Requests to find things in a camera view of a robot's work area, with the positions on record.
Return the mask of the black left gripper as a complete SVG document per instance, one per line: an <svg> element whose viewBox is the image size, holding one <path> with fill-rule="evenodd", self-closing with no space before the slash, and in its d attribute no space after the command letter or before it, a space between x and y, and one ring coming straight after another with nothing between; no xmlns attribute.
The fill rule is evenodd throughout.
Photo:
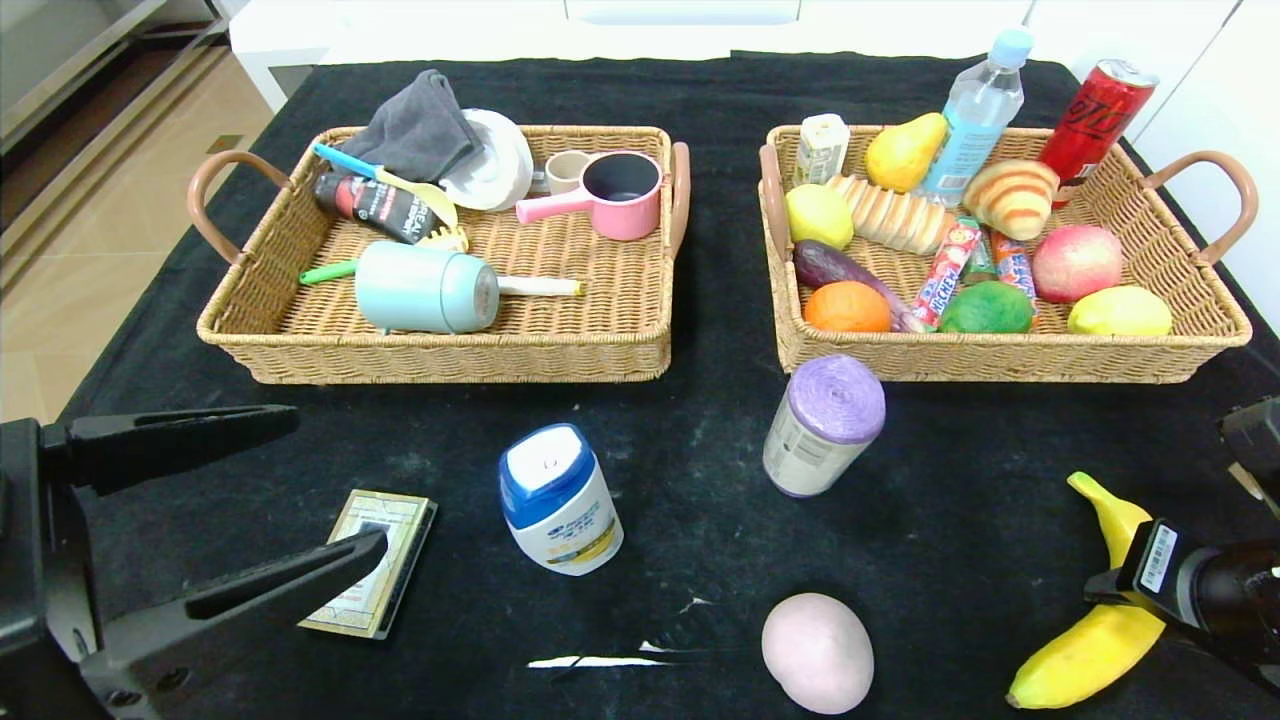
<svg viewBox="0 0 1280 720"><path fill-rule="evenodd" d="M279 404L3 424L3 717L163 719L372 573L388 548L379 529L120 616L99 650L87 525L70 487L111 495L298 427L300 410Z"/></svg>

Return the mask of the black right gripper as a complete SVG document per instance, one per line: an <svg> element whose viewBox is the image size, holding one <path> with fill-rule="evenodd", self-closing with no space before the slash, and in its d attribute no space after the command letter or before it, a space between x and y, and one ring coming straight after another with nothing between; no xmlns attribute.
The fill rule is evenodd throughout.
<svg viewBox="0 0 1280 720"><path fill-rule="evenodd" d="M1139 605L1203 644L1272 644L1274 538L1206 544L1143 521L1121 568L1088 578L1083 600Z"/></svg>

